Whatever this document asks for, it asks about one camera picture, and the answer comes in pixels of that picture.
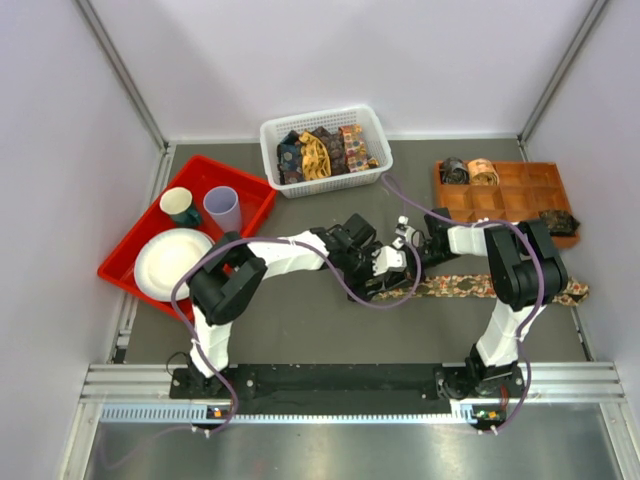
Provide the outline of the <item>floral patterned tie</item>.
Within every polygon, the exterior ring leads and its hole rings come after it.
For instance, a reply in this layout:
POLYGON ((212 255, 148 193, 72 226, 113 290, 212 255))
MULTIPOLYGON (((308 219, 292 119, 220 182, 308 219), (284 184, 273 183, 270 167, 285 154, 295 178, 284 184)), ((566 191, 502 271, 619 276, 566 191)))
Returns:
MULTIPOLYGON (((396 286, 387 286, 383 282, 369 281, 367 292, 372 293, 373 301, 399 300, 410 292, 413 281, 401 280, 396 286)), ((570 277, 566 287, 556 294, 550 303, 575 307, 589 297, 589 286, 570 277)), ((427 276, 412 294, 413 298, 486 298, 496 299, 489 274, 460 274, 427 276)))

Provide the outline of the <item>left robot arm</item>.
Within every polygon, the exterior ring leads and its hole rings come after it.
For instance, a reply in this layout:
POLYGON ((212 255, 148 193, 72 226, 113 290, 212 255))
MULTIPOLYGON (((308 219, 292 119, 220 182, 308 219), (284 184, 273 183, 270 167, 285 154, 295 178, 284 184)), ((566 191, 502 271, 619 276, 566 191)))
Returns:
POLYGON ((226 387, 232 323, 247 309, 262 281, 332 267, 353 300, 368 302, 422 273, 409 237, 384 245, 376 229, 358 214, 345 224, 312 228, 277 241, 239 240, 236 232, 225 234, 209 251, 212 257, 187 281, 197 335, 190 353, 191 381, 209 397, 226 387))

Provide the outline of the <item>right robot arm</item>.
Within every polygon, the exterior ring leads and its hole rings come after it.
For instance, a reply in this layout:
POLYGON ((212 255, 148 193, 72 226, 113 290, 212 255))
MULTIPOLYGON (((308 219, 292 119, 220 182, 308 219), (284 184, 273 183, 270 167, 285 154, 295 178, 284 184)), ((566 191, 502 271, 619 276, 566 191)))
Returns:
POLYGON ((568 273, 543 221, 452 220, 446 208, 424 215, 427 238, 422 267, 462 255, 485 257, 497 296, 486 330, 465 367, 443 367, 439 388, 452 399, 487 396, 519 374, 521 345, 535 318, 568 284, 568 273))

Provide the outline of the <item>yellow patterned tie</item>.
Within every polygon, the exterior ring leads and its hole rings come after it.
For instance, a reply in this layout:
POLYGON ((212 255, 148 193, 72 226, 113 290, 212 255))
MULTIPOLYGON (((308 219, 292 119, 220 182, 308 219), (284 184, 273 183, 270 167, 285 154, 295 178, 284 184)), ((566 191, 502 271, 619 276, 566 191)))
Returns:
POLYGON ((306 181, 321 180, 331 176, 331 160, 323 142, 310 132, 299 136, 301 142, 302 173, 306 181))

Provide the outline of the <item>rolled beige tie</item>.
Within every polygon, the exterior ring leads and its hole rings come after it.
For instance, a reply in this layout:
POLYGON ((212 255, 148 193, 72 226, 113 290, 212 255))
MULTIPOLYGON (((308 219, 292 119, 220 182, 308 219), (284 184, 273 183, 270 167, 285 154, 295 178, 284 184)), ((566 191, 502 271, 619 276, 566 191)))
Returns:
POLYGON ((469 182, 475 186, 497 186, 500 182, 499 174, 491 161, 478 158, 467 163, 469 182))

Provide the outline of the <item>maroon patterned tie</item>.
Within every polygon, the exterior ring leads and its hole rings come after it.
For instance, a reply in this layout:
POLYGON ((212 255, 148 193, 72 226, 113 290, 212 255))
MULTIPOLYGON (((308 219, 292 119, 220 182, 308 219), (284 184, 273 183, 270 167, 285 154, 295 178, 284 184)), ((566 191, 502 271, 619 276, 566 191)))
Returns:
POLYGON ((329 154, 331 175, 338 176, 348 173, 349 168, 342 134, 340 132, 331 133, 324 127, 316 128, 312 134, 322 142, 329 154))

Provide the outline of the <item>wooden compartment tray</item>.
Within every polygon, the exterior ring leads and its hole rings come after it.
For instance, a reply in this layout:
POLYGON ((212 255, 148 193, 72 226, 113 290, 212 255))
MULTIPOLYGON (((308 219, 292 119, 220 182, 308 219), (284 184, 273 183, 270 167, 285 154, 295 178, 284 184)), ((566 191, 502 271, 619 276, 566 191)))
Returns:
POLYGON ((452 185, 434 167, 435 204, 458 222, 535 219, 543 211, 572 211, 558 168, 553 163, 495 162, 499 183, 490 186, 452 185))

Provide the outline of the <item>rolled dark green tie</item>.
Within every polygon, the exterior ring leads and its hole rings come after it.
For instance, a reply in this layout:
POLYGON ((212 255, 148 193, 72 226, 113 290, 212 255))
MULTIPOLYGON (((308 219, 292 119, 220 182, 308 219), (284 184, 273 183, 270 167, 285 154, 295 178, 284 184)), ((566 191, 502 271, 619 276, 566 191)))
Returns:
POLYGON ((580 222, 567 210, 548 209, 538 214, 551 236, 574 237, 580 227, 580 222))

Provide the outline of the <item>lilac plastic cup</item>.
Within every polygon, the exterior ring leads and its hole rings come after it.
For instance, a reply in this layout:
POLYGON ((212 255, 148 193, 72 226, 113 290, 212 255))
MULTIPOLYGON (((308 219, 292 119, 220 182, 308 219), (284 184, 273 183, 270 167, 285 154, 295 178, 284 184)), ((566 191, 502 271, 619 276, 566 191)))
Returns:
POLYGON ((209 190, 204 196, 203 207, 221 231, 241 231, 239 196, 233 188, 218 186, 209 190))

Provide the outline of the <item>white plastic basket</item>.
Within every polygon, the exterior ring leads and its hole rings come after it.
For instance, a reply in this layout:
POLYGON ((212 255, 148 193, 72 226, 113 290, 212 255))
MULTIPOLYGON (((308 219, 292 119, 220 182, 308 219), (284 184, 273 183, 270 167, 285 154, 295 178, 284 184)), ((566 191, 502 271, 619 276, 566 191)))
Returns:
POLYGON ((264 171, 270 186, 287 198, 371 184, 393 166, 391 148, 380 120, 367 105, 319 110, 268 120, 260 127, 260 146, 264 171), (280 181, 277 145, 291 130, 302 133, 304 130, 311 131, 322 126, 331 133, 337 133, 340 127, 353 124, 362 127, 364 146, 367 153, 378 161, 378 167, 301 183, 284 184, 280 181))

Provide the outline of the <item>red plastic tray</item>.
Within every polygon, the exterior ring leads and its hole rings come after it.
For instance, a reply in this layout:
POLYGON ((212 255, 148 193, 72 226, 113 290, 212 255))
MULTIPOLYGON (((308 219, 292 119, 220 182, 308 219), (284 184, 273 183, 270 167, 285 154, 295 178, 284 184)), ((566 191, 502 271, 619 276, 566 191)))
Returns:
MULTIPOLYGON (((196 229, 214 241, 219 240, 223 232, 203 207, 204 196, 209 190, 218 186, 229 186, 236 190, 242 216, 241 235, 244 237, 250 237, 259 231, 270 215, 276 199, 276 191, 266 180, 201 155, 195 155, 188 160, 169 181, 168 186, 184 187, 191 191, 195 206, 202 216, 202 223, 196 229)), ((158 199, 153 201, 103 261, 97 274, 142 302, 177 318, 178 315, 170 303, 145 295, 134 280, 135 260, 143 246, 154 236, 175 226, 175 223, 161 211, 159 203, 158 199)))

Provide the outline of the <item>green mug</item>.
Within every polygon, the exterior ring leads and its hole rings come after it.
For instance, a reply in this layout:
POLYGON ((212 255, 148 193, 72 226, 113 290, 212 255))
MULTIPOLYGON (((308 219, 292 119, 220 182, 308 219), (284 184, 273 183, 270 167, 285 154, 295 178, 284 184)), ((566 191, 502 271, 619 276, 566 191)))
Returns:
POLYGON ((193 194, 187 188, 174 187, 166 190, 160 197, 159 207, 179 227, 196 228, 202 223, 193 194))

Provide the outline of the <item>white paper plate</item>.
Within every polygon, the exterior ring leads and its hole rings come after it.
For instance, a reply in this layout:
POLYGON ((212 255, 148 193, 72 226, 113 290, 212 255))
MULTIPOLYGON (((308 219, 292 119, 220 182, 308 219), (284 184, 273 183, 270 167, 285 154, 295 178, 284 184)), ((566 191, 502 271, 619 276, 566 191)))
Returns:
POLYGON ((172 228, 149 240, 134 264, 134 280, 149 298, 169 302, 176 283, 214 246, 205 233, 172 228))

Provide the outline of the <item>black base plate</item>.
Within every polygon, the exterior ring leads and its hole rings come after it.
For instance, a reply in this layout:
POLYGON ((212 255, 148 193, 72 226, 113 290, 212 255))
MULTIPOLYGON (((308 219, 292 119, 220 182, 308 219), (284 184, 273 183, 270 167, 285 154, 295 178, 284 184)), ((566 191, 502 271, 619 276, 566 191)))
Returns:
MULTIPOLYGON (((439 371, 463 365, 418 364, 239 364, 200 384, 190 365, 172 374, 169 397, 176 400, 229 400, 235 392, 240 415, 434 414, 449 410, 439 388, 439 371)), ((461 399, 519 398, 520 370, 490 395, 461 399)))

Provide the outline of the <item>aluminium front rail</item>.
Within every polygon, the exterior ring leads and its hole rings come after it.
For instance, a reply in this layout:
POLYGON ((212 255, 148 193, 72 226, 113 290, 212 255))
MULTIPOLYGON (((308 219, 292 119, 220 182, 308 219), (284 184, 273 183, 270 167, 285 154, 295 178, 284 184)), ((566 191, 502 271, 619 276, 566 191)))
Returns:
POLYGON ((480 389, 448 364, 242 364, 199 382, 184 365, 92 365, 80 394, 105 422, 236 424, 500 423, 517 405, 622 403, 610 363, 521 365, 480 389))

